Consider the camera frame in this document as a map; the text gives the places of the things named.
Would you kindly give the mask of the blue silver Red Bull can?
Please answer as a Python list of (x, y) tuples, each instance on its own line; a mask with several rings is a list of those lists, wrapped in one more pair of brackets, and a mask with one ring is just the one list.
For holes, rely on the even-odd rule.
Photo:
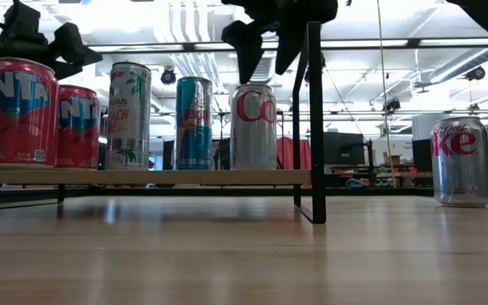
[(202, 77), (177, 81), (175, 169), (210, 170), (213, 84)]

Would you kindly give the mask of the long ceiling light bar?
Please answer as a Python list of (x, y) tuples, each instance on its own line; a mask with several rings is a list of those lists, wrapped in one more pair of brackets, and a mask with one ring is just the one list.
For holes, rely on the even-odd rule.
[[(421, 48), (473, 48), (488, 47), (488, 37), (438, 37), (385, 40), (346, 39), (323, 40), (323, 50), (377, 50), (384, 49), (421, 49)], [(180, 43), (126, 43), (90, 45), (90, 49), (101, 54), (147, 54), (147, 53), (221, 53), (234, 52), (235, 49), (225, 42), (180, 42)]]

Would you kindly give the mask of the orange curtain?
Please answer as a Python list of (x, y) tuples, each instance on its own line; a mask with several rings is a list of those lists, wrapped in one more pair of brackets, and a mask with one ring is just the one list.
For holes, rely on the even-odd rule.
[[(294, 169), (293, 140), (283, 136), (277, 139), (277, 158), (279, 169)], [(300, 169), (311, 169), (311, 147), (308, 139), (300, 140)]]

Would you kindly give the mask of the wooden workbench with red items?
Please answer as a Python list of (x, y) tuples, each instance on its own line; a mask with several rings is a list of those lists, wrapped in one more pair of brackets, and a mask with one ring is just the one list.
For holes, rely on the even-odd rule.
[(325, 184), (331, 188), (410, 188), (431, 186), (433, 174), (420, 172), (412, 164), (370, 166), (333, 164), (325, 166)]

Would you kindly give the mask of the black monitor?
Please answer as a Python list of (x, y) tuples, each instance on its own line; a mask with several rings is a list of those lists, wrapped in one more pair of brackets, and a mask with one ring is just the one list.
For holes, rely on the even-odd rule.
[(325, 132), (324, 164), (365, 164), (363, 136), (353, 133)]
[(413, 167), (418, 172), (432, 171), (430, 139), (413, 141)]

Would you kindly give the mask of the white Celsius can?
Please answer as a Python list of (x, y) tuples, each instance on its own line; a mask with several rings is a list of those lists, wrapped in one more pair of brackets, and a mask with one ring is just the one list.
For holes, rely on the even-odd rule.
[(131, 62), (113, 64), (108, 99), (105, 169), (148, 169), (150, 113), (150, 69)]

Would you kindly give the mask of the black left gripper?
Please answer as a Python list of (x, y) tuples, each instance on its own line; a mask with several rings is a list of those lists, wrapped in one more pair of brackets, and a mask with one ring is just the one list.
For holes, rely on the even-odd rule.
[(58, 80), (77, 75), (81, 66), (72, 64), (94, 64), (103, 60), (103, 56), (83, 44), (78, 26), (66, 22), (54, 31), (52, 53), (48, 45), (35, 44), (0, 36), (0, 58), (24, 58), (45, 65), (52, 65), (55, 58), (61, 57), (67, 63), (56, 63), (55, 77)]

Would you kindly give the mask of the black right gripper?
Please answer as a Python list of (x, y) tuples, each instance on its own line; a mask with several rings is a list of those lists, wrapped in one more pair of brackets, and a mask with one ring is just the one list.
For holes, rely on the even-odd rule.
[(279, 22), (275, 73), (283, 75), (302, 51), (307, 23), (333, 20), (338, 11), (338, 0), (221, 0), (221, 2), (244, 8), (245, 14), (253, 20), (249, 24), (236, 20), (222, 30), (222, 41), (231, 45), (236, 51), (241, 84), (250, 81), (264, 53), (263, 27), (260, 23)]

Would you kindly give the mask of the black aluminium table frame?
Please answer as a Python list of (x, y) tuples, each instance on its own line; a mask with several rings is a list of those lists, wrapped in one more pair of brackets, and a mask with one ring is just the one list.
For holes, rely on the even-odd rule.
[[(48, 200), (46, 204), (56, 203), (60, 199), (58, 188), (48, 189), (0, 189), (0, 204), (18, 204), (18, 202)], [(195, 188), (195, 189), (108, 189), (99, 187), (69, 187), (63, 191), (63, 199), (71, 197), (94, 196), (130, 196), (130, 197), (292, 197), (292, 189), (229, 189), (229, 188)], [(325, 190), (327, 197), (334, 196), (420, 196), (433, 197), (431, 188), (371, 188), (371, 189), (334, 189)]]

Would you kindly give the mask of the wooden shelf with black frame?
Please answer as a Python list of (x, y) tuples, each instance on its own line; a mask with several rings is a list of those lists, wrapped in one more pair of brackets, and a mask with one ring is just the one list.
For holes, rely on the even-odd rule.
[[(313, 224), (326, 222), (326, 195), (324, 188), (324, 122), (321, 24), (307, 24), (304, 47), (299, 58), (293, 86), (292, 170), (215, 170), (215, 171), (65, 171), (21, 170), (0, 171), (0, 184), (56, 185), (58, 200), (64, 200), (69, 184), (138, 185), (161, 184), (214, 184), (214, 185), (290, 185), (293, 187), (294, 205)], [(300, 89), (305, 74), (309, 74), (311, 169), (300, 168)]]

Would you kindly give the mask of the red Fanta can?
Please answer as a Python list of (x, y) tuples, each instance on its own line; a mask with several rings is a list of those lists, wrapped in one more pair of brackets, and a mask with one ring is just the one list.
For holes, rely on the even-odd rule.
[(57, 151), (55, 71), (23, 58), (0, 58), (0, 169), (51, 169)]
[(97, 170), (100, 127), (101, 103), (96, 92), (60, 85), (56, 167)]

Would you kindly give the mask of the silver Diet Coke can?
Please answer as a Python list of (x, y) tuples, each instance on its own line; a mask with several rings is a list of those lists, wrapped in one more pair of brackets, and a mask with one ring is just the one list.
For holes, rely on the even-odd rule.
[(488, 134), (475, 116), (441, 119), (430, 133), (434, 198), (456, 208), (488, 205)]
[(277, 169), (277, 107), (269, 86), (246, 84), (231, 101), (232, 169)]

